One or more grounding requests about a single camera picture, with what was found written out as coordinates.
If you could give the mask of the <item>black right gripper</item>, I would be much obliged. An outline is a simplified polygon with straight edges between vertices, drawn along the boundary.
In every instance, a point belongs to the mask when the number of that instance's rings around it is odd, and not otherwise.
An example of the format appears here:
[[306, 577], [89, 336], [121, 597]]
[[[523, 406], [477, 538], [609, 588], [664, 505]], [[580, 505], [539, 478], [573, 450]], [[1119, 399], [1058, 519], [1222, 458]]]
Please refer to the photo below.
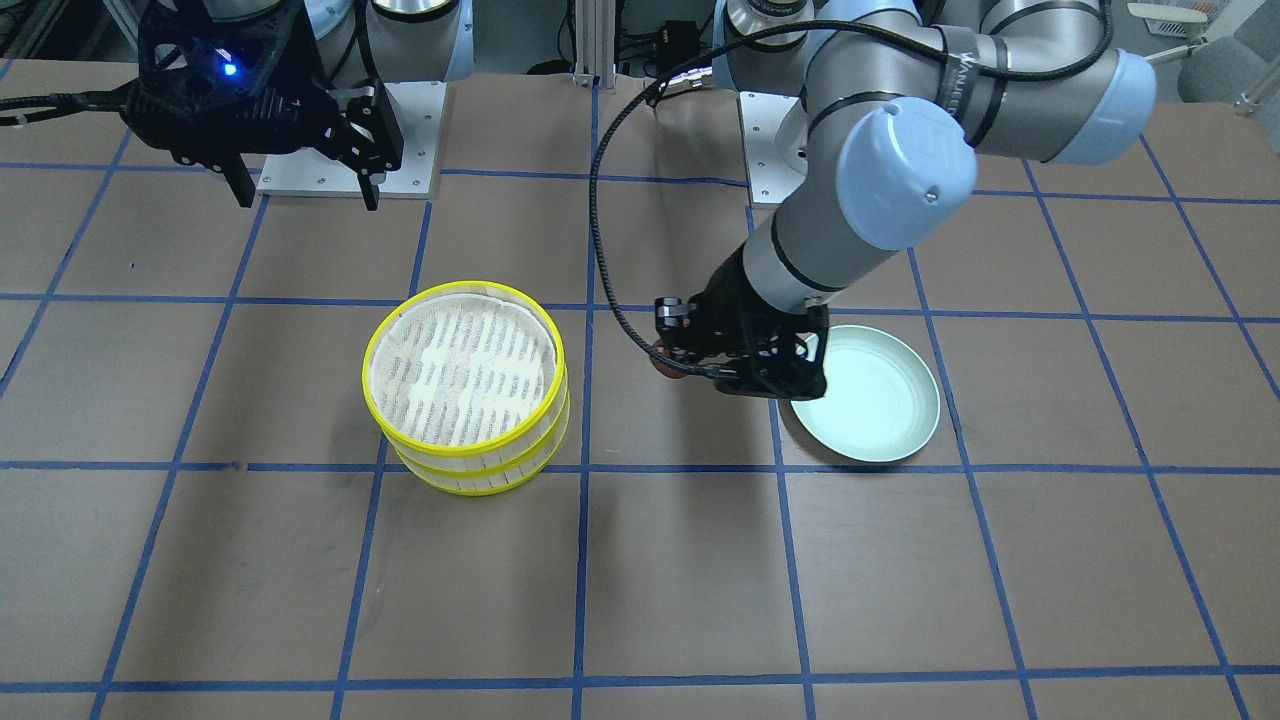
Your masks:
[[372, 131], [378, 155], [353, 173], [369, 211], [380, 202], [383, 158], [401, 164], [402, 137], [390, 110], [356, 119], [357, 101], [380, 106], [374, 77], [335, 88], [323, 65], [302, 1], [151, 1], [138, 33], [138, 76], [125, 92], [125, 124], [184, 167], [220, 174], [237, 204], [253, 206], [248, 154], [319, 149], [323, 132], [346, 117]]

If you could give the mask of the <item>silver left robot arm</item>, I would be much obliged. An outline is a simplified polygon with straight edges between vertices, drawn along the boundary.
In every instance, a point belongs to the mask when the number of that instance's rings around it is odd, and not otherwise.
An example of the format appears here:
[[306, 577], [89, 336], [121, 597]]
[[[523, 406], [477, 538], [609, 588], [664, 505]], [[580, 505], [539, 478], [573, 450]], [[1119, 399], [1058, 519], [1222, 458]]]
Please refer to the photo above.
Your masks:
[[1157, 77], [1106, 1], [721, 1], [716, 82], [792, 96], [804, 178], [689, 300], [655, 301], [654, 364], [727, 395], [826, 392], [828, 305], [972, 195], [982, 154], [1123, 155]]

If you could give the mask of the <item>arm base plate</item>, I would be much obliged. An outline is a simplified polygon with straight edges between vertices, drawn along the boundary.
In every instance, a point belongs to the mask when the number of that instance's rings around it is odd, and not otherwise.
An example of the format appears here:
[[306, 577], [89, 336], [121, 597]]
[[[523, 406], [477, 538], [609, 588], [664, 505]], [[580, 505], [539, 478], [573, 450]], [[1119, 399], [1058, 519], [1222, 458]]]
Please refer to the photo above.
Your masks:
[[[380, 106], [369, 109], [369, 100], [357, 101], [355, 118], [378, 120], [380, 110], [390, 110], [402, 137], [401, 161], [388, 167], [383, 158], [380, 200], [430, 200], [438, 178], [438, 151], [445, 100], [451, 86], [444, 82], [389, 83], [379, 97]], [[378, 160], [372, 131], [356, 126], [348, 117], [319, 138], [319, 149], [269, 155], [256, 183], [260, 196], [308, 199], [358, 199], [353, 169], [360, 163]]]
[[806, 114], [797, 97], [739, 95], [748, 187], [755, 209], [774, 209], [806, 178]]

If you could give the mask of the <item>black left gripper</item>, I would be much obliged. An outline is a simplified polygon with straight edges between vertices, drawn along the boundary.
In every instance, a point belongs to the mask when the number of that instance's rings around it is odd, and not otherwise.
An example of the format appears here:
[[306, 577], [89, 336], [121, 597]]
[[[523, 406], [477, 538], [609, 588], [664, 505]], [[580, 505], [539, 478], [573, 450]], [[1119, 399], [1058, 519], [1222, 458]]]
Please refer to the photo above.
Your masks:
[[827, 340], [828, 311], [772, 307], [750, 286], [741, 249], [689, 300], [657, 299], [655, 331], [677, 357], [676, 368], [705, 377], [722, 393], [787, 401], [826, 393], [826, 352], [810, 356], [805, 338]]

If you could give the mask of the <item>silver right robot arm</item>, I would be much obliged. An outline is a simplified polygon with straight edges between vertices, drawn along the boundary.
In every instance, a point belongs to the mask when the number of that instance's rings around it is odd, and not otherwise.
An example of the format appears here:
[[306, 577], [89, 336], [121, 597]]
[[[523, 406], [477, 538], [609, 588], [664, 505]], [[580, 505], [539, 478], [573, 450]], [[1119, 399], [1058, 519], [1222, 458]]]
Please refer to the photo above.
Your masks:
[[122, 119], [259, 197], [429, 199], [468, 1], [151, 1]]

